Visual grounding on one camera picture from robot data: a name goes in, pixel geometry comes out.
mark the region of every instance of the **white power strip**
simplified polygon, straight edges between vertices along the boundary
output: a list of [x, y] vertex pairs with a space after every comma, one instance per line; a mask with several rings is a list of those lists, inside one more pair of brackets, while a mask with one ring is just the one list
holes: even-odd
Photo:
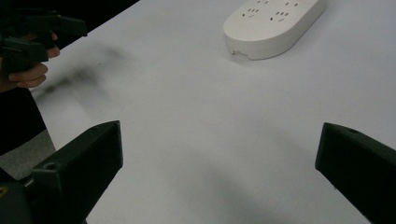
[[261, 60], [290, 49], [326, 8], [326, 0], [248, 0], [224, 22], [227, 50]]

